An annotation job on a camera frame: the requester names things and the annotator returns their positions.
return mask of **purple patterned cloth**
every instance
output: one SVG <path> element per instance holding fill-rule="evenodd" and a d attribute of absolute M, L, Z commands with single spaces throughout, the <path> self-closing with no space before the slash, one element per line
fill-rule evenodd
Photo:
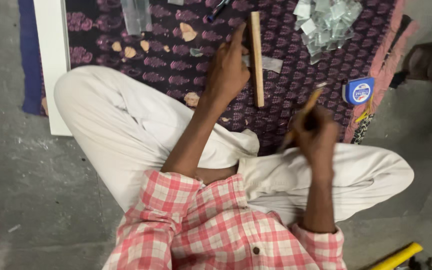
<path fill-rule="evenodd" d="M 275 152 L 287 130 L 295 109 L 308 100 L 313 87 L 328 82 L 318 103 L 334 113 L 344 130 L 352 117 L 352 105 L 341 97 L 341 81 L 368 76 L 371 63 L 389 26 L 395 0 L 362 0 L 363 11 L 353 24 L 354 38 L 343 48 L 322 54 L 310 65 L 310 55 L 301 40 L 301 30 L 294 30 L 295 0 L 234 0 L 213 22 L 206 18 L 218 0 L 185 0 L 184 6 L 151 0 L 153 31 L 131 36 L 125 30 L 119 0 L 67 0 L 71 68 L 82 65 L 104 65 L 145 83 L 185 104 L 190 92 L 201 95 L 211 57 L 221 42 L 231 40 L 231 32 L 251 11 L 261 17 L 262 54 L 284 60 L 281 73 L 264 70 L 265 106 L 254 106 L 250 81 L 230 103 L 218 123 L 229 131 L 249 128 L 261 143 L 259 155 Z M 198 33 L 184 41 L 180 23 L 189 24 Z M 140 42 L 149 42 L 145 52 Z M 112 48 L 118 41 L 122 51 Z M 136 56 L 125 57 L 126 47 Z M 200 49 L 201 57 L 190 54 Z"/>

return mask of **white pants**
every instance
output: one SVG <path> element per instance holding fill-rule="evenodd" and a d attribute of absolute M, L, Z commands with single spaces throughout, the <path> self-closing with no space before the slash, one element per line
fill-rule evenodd
<path fill-rule="evenodd" d="M 124 211 L 135 203 L 142 172 L 159 170 L 193 111 L 179 101 L 110 68 L 85 66 L 61 77 L 55 100 L 74 138 Z M 229 132 L 216 124 L 198 167 L 239 162 L 247 199 L 257 210 L 278 212 L 284 223 L 306 207 L 311 169 L 297 148 L 257 157 L 250 130 Z M 337 144 L 333 158 L 334 217 L 347 219 L 403 191 L 413 170 L 389 150 Z"/>

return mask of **shirt sleeve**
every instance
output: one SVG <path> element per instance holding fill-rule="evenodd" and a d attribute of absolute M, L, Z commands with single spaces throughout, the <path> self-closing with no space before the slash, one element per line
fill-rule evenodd
<path fill-rule="evenodd" d="M 304 249 L 322 270 L 345 270 L 343 261 L 343 232 L 338 228 L 336 233 L 314 233 L 303 230 L 297 224 L 292 231 Z"/>
<path fill-rule="evenodd" d="M 201 182 L 178 173 L 147 170 L 139 201 L 116 232 L 116 248 L 104 270 L 171 269 L 171 242 Z"/>

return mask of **pink checkered shirt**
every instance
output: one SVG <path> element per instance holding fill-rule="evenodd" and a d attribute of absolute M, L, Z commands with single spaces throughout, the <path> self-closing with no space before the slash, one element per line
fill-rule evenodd
<path fill-rule="evenodd" d="M 346 269 L 340 230 L 294 225 L 291 233 L 277 213 L 248 208 L 240 174 L 204 188 L 178 173 L 147 170 L 143 177 L 104 270 Z"/>

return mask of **blue pen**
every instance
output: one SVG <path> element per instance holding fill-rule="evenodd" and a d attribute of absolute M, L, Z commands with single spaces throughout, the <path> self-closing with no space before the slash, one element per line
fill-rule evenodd
<path fill-rule="evenodd" d="M 210 23 L 214 22 L 214 20 L 216 19 L 216 16 L 219 14 L 219 12 L 224 7 L 226 7 L 230 2 L 231 2 L 231 0 L 221 0 L 221 2 L 219 2 L 219 4 L 213 9 L 213 11 L 211 12 L 211 15 L 208 16 L 208 22 L 210 22 Z"/>

